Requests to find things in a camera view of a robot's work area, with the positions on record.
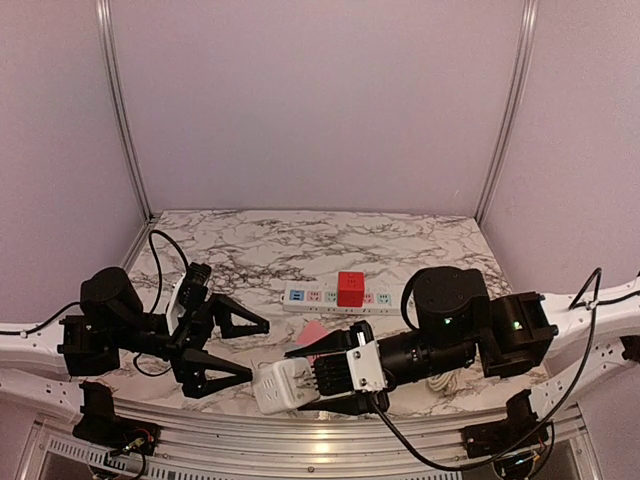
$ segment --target gray wall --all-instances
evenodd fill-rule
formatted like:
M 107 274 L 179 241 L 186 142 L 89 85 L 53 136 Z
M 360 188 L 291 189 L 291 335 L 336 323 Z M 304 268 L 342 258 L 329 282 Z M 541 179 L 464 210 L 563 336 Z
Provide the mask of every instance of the gray wall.
M 484 225 L 517 290 L 640 269 L 640 3 L 542 0 L 509 154 Z M 637 478 L 637 369 L 580 405 L 605 479 Z
M 473 214 L 523 2 L 114 2 L 154 210 Z
M 39 322 L 142 226 L 95 2 L 0 2 L 0 323 Z
M 15 478 L 36 412 L 14 403 L 0 403 L 0 478 Z

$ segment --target red cube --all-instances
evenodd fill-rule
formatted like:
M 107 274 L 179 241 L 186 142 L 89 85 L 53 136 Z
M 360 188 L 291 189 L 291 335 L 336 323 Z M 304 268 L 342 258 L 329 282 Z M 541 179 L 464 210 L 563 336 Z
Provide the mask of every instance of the red cube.
M 338 273 L 338 306 L 362 307 L 364 301 L 364 273 Z

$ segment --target power strip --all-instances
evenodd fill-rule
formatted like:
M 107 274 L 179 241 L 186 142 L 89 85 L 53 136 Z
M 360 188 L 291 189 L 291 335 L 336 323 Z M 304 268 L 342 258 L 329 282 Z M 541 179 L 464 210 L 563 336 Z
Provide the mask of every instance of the power strip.
M 287 282 L 282 308 L 287 312 L 400 315 L 403 289 L 404 285 L 367 284 L 362 307 L 339 307 L 337 283 Z

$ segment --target metal bar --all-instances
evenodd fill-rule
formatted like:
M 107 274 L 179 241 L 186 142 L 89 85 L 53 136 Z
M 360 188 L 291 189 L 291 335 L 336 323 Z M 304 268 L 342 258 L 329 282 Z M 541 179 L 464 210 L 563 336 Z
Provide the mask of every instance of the metal bar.
M 509 88 L 509 96 L 505 107 L 500 133 L 493 151 L 491 163 L 487 177 L 485 178 L 480 194 L 480 200 L 476 207 L 475 219 L 478 225 L 482 226 L 491 200 L 498 184 L 498 178 L 504 165 L 507 155 L 513 125 L 515 123 L 518 107 L 522 103 L 522 95 L 531 64 L 531 52 L 533 50 L 533 38 L 535 33 L 536 18 L 538 14 L 538 0 L 525 0 L 522 13 L 522 23 L 520 25 L 520 36 L 518 39 L 518 48 L 516 52 L 516 60 L 513 67 L 513 75 L 511 77 L 511 86 Z
M 149 236 L 149 232 L 153 229 L 153 226 L 156 223 L 157 223 L 157 219 L 146 221 L 142 226 L 142 228 L 140 229 L 140 231 L 138 232 L 138 234 L 136 235 L 136 238 L 134 239 L 133 244 L 131 245 L 131 247 L 129 247 L 129 251 L 125 255 L 124 259 L 122 260 L 122 263 L 120 264 L 120 266 L 124 268 L 127 272 L 130 271 L 131 268 L 133 267 L 133 264 L 138 258 L 138 254 L 140 253 L 140 250 L 142 250 L 142 247 L 144 246 L 144 242 L 147 240 L 147 237 Z
M 602 480 L 602 472 L 588 433 L 572 438 L 570 442 L 580 480 Z
M 27 437 L 22 457 L 20 457 L 15 480 L 37 480 L 40 478 L 47 455 L 46 438 L 48 436 L 49 434 L 43 428 L 42 423 L 36 419 Z
M 161 425 L 155 456 L 149 458 L 150 470 L 158 472 L 189 470 L 194 478 L 206 472 L 213 478 L 229 480 L 408 480 L 434 473 L 411 457 L 379 421 L 234 417 L 120 400 L 116 400 L 116 408 L 120 415 L 144 417 Z M 426 456 L 457 463 L 466 457 L 460 428 L 503 416 L 504 409 L 494 409 L 398 420 L 397 425 Z M 71 439 L 71 425 L 55 419 L 43 422 L 43 429 L 50 435 L 83 443 Z M 556 432 L 558 442 L 585 434 L 576 406 L 556 417 Z
M 122 84 L 120 82 L 116 45 L 113 35 L 113 24 L 111 21 L 110 0 L 97 0 L 96 12 L 98 28 L 100 30 L 100 42 L 102 44 L 102 52 L 104 54 L 105 67 L 107 70 L 107 80 L 116 115 L 116 123 L 120 133 L 120 140 L 125 154 L 127 170 L 129 172 L 131 185 L 138 203 L 138 208 L 140 209 L 145 222 L 148 223 L 153 219 L 153 212 L 142 180 L 140 164 L 138 163 L 138 156 L 133 143 L 124 96 L 122 94 Z

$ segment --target black cable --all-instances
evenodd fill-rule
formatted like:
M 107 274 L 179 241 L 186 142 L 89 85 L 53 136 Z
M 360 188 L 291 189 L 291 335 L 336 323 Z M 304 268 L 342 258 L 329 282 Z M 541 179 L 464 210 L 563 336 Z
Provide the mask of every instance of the black cable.
M 164 375 L 166 373 L 169 373 L 171 371 L 171 367 L 169 367 L 164 372 L 160 372 L 160 373 L 148 373 L 148 372 L 145 372 L 144 370 L 142 370 L 142 368 L 140 368 L 140 365 L 138 365 L 138 360 L 140 359 L 141 356 L 142 356 L 142 354 L 139 353 L 138 355 L 133 357 L 133 366 L 135 367 L 135 369 L 139 373 L 141 373 L 145 377 L 152 377 L 152 378 L 161 377 L 162 375 Z
M 153 259 L 156 262 L 156 269 L 158 270 L 158 292 L 156 293 L 156 299 L 153 302 L 153 306 L 151 307 L 151 310 L 149 310 L 149 313 L 154 312 L 154 310 L 158 306 L 158 303 L 160 302 L 160 297 L 162 296 L 162 267 L 160 266 L 160 258 L 158 257 L 158 252 L 156 251 L 156 247 L 153 244 L 154 235 L 158 235 L 164 238 L 167 242 L 169 242 L 171 246 L 175 248 L 176 252 L 178 252 L 178 255 L 180 255 L 180 258 L 182 259 L 182 263 L 184 263 L 185 271 L 189 269 L 189 261 L 187 260 L 187 256 L 184 254 L 184 252 L 180 248 L 180 245 L 178 245 L 178 243 L 173 238 L 171 238 L 169 235 L 164 233 L 162 230 L 151 230 L 149 232 L 149 236 L 148 236 L 149 247 L 151 248 L 151 254 L 153 255 Z
M 147 469 L 147 457 L 146 457 L 146 455 L 144 453 L 142 453 L 142 450 L 140 450 L 140 449 L 136 449 L 136 451 L 142 457 L 142 468 L 138 472 L 138 475 L 133 477 L 131 480 L 140 480 L 142 478 L 142 476 L 144 475 L 145 470 Z
M 411 320 L 409 320 L 409 314 L 407 313 L 407 303 L 409 303 L 409 297 L 411 296 L 411 292 L 413 291 L 413 285 L 416 283 L 416 280 L 418 280 L 418 277 L 425 270 L 427 269 L 421 268 L 411 276 L 407 284 L 404 286 L 404 290 L 402 290 L 402 297 L 400 299 L 400 314 L 402 315 L 402 319 L 404 320 L 404 323 L 407 324 L 407 327 L 409 327 L 414 332 L 417 332 L 420 329 L 416 327 L 413 323 L 411 323 Z
M 556 444 L 556 426 L 553 424 L 553 422 L 551 422 L 551 443 L 549 444 L 549 448 L 547 449 L 547 454 L 545 455 L 545 457 L 540 461 L 540 465 L 538 465 L 538 468 L 536 468 L 530 475 L 529 475 L 529 480 L 531 480 L 532 478 L 534 478 L 535 476 L 537 476 L 544 467 L 546 467 L 547 462 L 549 461 L 549 459 L 551 458 L 551 454 L 553 453 L 553 446 Z
M 154 300 L 153 306 L 151 307 L 151 310 L 149 310 L 149 313 L 154 312 L 154 310 L 158 306 L 158 303 L 160 303 L 160 297 L 162 296 L 162 267 L 160 266 L 160 258 L 158 257 L 156 246 L 153 243 L 154 235 L 158 235 L 164 238 L 167 242 L 169 242 L 171 246 L 175 248 L 176 252 L 178 252 L 178 255 L 180 255 L 180 258 L 182 259 L 182 263 L 184 263 L 185 271 L 189 269 L 189 261 L 187 260 L 187 256 L 184 254 L 184 251 L 182 250 L 182 248 L 180 248 L 180 245 L 178 245 L 178 243 L 173 238 L 171 238 L 168 234 L 164 233 L 162 230 L 151 230 L 149 232 L 149 236 L 148 236 L 149 248 L 151 248 L 151 254 L 153 255 L 153 259 L 156 262 L 156 269 L 158 270 L 158 291 L 156 292 L 156 299 Z M 166 373 L 169 373 L 171 371 L 171 367 L 169 367 L 164 372 L 160 372 L 160 373 L 145 372 L 144 370 L 142 370 L 142 368 L 140 368 L 140 365 L 138 365 L 138 360 L 140 360 L 141 356 L 142 356 L 142 353 L 139 353 L 135 357 L 133 357 L 133 366 L 140 374 L 144 375 L 145 377 L 152 377 L 152 378 L 161 377 L 162 375 L 165 375 Z
M 0 331 L 0 335 L 20 336 L 22 334 L 22 332 L 25 332 L 27 335 L 31 335 L 32 333 L 39 332 L 43 328 L 48 327 L 53 321 L 55 321 L 56 318 L 58 318 L 64 312 L 69 310 L 71 307 L 75 307 L 77 305 L 80 305 L 80 302 L 71 302 L 71 303 L 65 305 L 60 310 L 58 310 L 56 313 L 54 313 L 51 317 L 49 317 L 44 322 L 42 322 L 40 325 L 36 325 L 35 327 L 33 327 L 30 330 L 16 330 L 16 331 L 7 331 L 7 332 Z
M 629 300 L 630 298 L 637 297 L 639 295 L 640 295 L 640 290 L 636 290 L 634 292 L 627 293 L 622 297 L 610 298 L 609 300 L 601 300 L 600 302 L 598 302 L 598 305 L 601 307 L 606 305 L 615 305 L 616 303 L 624 302 L 625 300 Z M 573 308 L 586 307 L 586 306 L 587 306 L 586 302 L 575 303 L 573 307 L 569 307 L 569 310 L 572 310 Z
M 418 450 L 416 450 L 416 448 L 413 445 L 411 445 L 411 443 L 409 443 L 409 441 L 404 437 L 404 435 L 402 435 L 402 433 L 391 422 L 389 417 L 387 417 L 387 415 L 380 409 L 380 407 L 371 398 L 368 399 L 369 405 L 378 414 L 380 419 L 385 423 L 385 425 L 389 428 L 389 430 L 391 430 L 391 433 L 393 433 L 396 436 L 396 438 L 400 441 L 400 443 L 402 443 L 402 445 L 404 445 L 404 447 L 407 449 L 407 451 L 411 455 L 413 455 L 417 460 L 419 460 L 420 462 L 424 463 L 425 465 L 427 465 L 427 466 L 429 466 L 431 468 L 435 468 L 437 470 L 442 470 L 442 471 L 445 471 L 445 472 L 466 472 L 466 471 L 469 471 L 469 470 L 473 470 L 475 468 L 484 467 L 485 465 L 489 465 L 490 463 L 495 462 L 499 458 L 503 457 L 505 454 L 517 449 L 518 446 L 522 442 L 524 442 L 531 435 L 533 435 L 534 433 L 536 433 L 540 429 L 542 429 L 546 425 L 546 423 L 558 412 L 558 410 L 560 410 L 560 408 L 562 408 L 562 406 L 565 404 L 565 402 L 567 401 L 567 399 L 569 398 L 569 396 L 571 395 L 571 393 L 575 389 L 578 381 L 580 380 L 580 376 L 582 375 L 582 372 L 584 371 L 584 367 L 587 364 L 587 360 L 589 359 L 589 353 L 591 352 L 591 348 L 593 347 L 593 337 L 594 337 L 595 331 L 596 331 L 596 312 L 597 312 L 597 308 L 598 308 L 597 300 L 598 300 L 598 293 L 600 292 L 600 282 L 602 280 L 602 268 L 598 267 L 593 271 L 593 273 L 591 274 L 589 279 L 585 282 L 585 284 L 582 286 L 582 288 L 578 292 L 578 295 L 576 295 L 576 298 L 573 300 L 573 302 L 571 302 L 571 305 L 569 306 L 569 310 L 571 310 L 573 308 L 576 308 L 576 304 L 582 298 L 582 296 L 587 291 L 587 289 L 591 286 L 591 284 L 593 283 L 594 280 L 596 282 L 596 285 L 595 285 L 595 288 L 593 290 L 593 305 L 594 305 L 594 307 L 593 307 L 593 310 L 591 310 L 591 324 L 590 324 L 590 330 L 589 330 L 589 339 L 587 340 L 587 347 L 585 349 L 584 355 L 582 356 L 582 361 L 580 362 L 580 366 L 578 367 L 578 371 L 576 372 L 576 375 L 574 376 L 573 381 L 569 385 L 569 388 L 567 388 L 566 393 L 562 396 L 562 398 L 555 405 L 555 407 L 553 407 L 551 409 L 551 411 L 538 423 L 538 425 L 533 427 L 526 434 L 522 435 L 518 440 L 513 442 L 512 445 L 510 445 L 509 447 L 503 449 L 502 451 L 498 452 L 497 454 L 489 457 L 486 460 L 482 460 L 480 462 L 470 463 L 470 464 L 466 464 L 466 465 L 458 465 L 456 467 L 450 467 L 448 465 L 441 465 L 439 463 L 436 463 L 436 462 L 434 462 L 432 460 L 429 460 L 428 458 L 422 456 L 422 454 L 420 454 L 420 452 L 418 452 Z

